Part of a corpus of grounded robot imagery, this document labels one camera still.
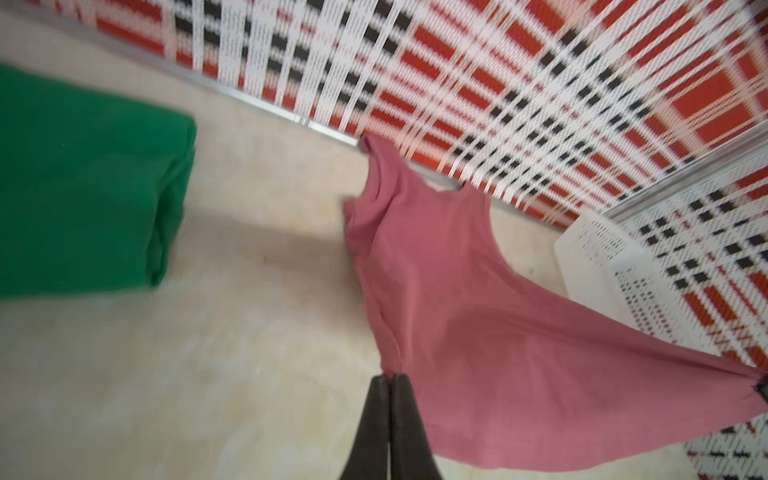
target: tile floor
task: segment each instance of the tile floor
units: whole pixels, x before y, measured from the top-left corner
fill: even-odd
[[[200,132],[159,290],[0,303],[0,478],[338,478],[379,361],[342,239],[364,156],[2,10],[0,59],[189,112]],[[492,223],[516,270],[564,294],[557,232]],[[679,445],[557,475],[439,466],[695,478]]]

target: red and white plaid fabric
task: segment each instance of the red and white plaid fabric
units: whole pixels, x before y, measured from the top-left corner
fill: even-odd
[[[768,147],[622,223],[679,296],[690,345],[768,369]],[[653,299],[640,299],[653,302]],[[636,318],[668,342],[676,329]],[[701,480],[768,478],[768,415],[688,442]]]
[[[760,0],[29,0],[544,222],[765,120]]]

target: armhole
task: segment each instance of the armhole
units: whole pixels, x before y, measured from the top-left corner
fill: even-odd
[[[346,205],[351,217],[392,196],[399,176],[398,164],[402,164],[395,145],[378,135],[364,134],[359,147],[363,153],[368,154],[368,177],[360,196]]]
[[[483,194],[482,196],[482,215],[480,218],[480,223],[482,225],[481,232],[483,236],[483,243],[488,248],[488,251],[491,252],[493,259],[501,264],[504,273],[514,279],[518,274],[504,257],[504,254],[502,253],[502,246],[498,243],[496,236],[493,234],[493,224],[491,222],[491,205],[493,199],[490,195]]]

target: folded green fabric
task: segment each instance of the folded green fabric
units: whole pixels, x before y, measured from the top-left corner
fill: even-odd
[[[194,120],[0,65],[0,296],[162,281]]]

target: white crate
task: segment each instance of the white crate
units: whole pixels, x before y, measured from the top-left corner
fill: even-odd
[[[617,224],[583,209],[554,243],[554,253],[571,300],[648,335],[697,348],[671,282],[650,251]]]

